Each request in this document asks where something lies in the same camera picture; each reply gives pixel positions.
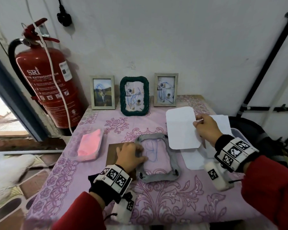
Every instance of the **fire extinguisher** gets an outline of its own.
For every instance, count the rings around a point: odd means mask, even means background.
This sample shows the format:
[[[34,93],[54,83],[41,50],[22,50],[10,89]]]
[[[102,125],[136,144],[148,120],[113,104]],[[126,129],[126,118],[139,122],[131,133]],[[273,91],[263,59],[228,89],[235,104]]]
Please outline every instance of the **fire extinguisher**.
[[[43,24],[47,19],[42,18],[35,22],[36,26]],[[62,97],[54,84],[46,51],[37,42],[40,40],[31,24],[23,31],[24,39],[13,40],[8,47],[8,57],[17,76],[32,95],[47,111],[64,135],[70,135],[68,118]],[[44,40],[60,42],[55,38],[43,37]],[[24,44],[30,48],[15,56],[18,45]],[[82,104],[78,98],[78,91],[72,81],[63,53],[54,48],[47,48],[52,60],[55,80],[64,96],[71,128],[74,130],[84,114]]]

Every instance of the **pink floral tablecloth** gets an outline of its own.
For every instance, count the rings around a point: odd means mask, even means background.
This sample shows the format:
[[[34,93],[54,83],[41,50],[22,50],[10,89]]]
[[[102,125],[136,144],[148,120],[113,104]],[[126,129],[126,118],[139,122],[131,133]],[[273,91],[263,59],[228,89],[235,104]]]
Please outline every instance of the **pink floral tablecloth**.
[[[209,113],[205,103],[192,96],[180,96],[178,101],[186,102],[196,113]],[[81,192],[88,191],[88,176],[100,173],[105,167],[108,145],[131,142],[141,134],[166,133],[165,112],[168,109],[151,105],[146,116],[131,117],[124,116],[118,108],[103,111],[88,109],[36,197],[27,219],[60,218]],[[65,154],[76,150],[82,135],[96,127],[104,128],[99,158],[88,162],[69,160]],[[187,169],[180,153],[177,153],[177,159],[182,173],[176,181],[132,182],[131,189],[138,195],[132,224],[219,222],[260,215],[243,200],[240,182],[236,182],[233,189],[218,192],[204,170]],[[148,172],[165,172],[165,168]],[[234,179],[242,177],[237,173],[231,176]],[[112,202],[105,208],[104,216],[111,213],[113,205]]]

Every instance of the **picture frame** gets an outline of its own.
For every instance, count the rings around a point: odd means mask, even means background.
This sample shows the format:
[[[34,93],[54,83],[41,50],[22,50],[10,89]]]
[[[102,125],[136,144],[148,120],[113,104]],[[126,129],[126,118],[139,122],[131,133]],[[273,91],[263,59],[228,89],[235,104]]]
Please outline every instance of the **picture frame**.
[[[178,73],[155,73],[154,106],[176,106]]]
[[[93,110],[115,109],[114,76],[90,76]]]
[[[149,82],[146,77],[124,77],[119,85],[121,112],[144,116],[149,111]]]

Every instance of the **black power plug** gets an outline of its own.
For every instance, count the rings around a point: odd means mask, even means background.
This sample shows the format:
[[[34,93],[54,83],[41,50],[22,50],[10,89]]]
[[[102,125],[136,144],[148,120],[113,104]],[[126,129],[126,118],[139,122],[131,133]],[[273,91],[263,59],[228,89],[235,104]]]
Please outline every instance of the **black power plug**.
[[[67,14],[64,6],[61,4],[61,0],[59,0],[60,4],[60,13],[57,13],[58,21],[65,27],[68,27],[72,24],[72,18],[70,14]]]

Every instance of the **photo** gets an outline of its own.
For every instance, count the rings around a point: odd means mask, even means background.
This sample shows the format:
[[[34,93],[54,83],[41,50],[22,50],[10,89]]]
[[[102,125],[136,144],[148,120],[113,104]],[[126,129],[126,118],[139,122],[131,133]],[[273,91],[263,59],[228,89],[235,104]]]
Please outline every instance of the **photo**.
[[[144,109],[144,84],[140,81],[126,82],[126,110],[143,111]]]
[[[95,106],[112,106],[111,79],[93,79]]]
[[[157,103],[173,104],[175,96],[175,77],[158,77]]]

